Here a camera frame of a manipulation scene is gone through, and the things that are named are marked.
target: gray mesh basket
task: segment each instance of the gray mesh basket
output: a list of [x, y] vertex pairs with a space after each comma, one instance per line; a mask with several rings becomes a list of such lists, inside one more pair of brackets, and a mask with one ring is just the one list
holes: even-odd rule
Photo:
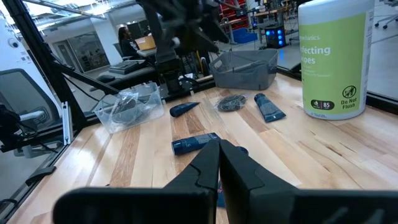
[[275, 79], [278, 50], [226, 52], [209, 64], [217, 87], [265, 90]]

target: office chair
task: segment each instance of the office chair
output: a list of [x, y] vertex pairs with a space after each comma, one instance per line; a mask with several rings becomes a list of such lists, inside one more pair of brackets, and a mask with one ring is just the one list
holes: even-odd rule
[[[384, 3], [391, 6], [391, 7], [397, 7], [398, 6], [398, 0], [384, 0]], [[395, 14], [393, 16], [389, 16], [385, 19], [381, 19], [379, 20], [374, 26], [375, 27], [379, 27], [379, 23], [382, 21], [388, 21], [384, 26], [383, 29], [387, 29], [388, 28], [388, 24], [390, 24], [392, 21], [398, 21], [398, 14]]]
[[[40, 112], [40, 116], [31, 116], [22, 122], [34, 130], [62, 122], [54, 102], [25, 70], [20, 68], [0, 71], [0, 102], [8, 110], [19, 115], [38, 114], [37, 112]], [[31, 132], [30, 129], [21, 128], [26, 133]], [[57, 148], [61, 146], [63, 144], [62, 136], [45, 141], [38, 146], [24, 146], [15, 149], [14, 155], [34, 158], [56, 152], [53, 148], [48, 147], [51, 144], [56, 144]]]

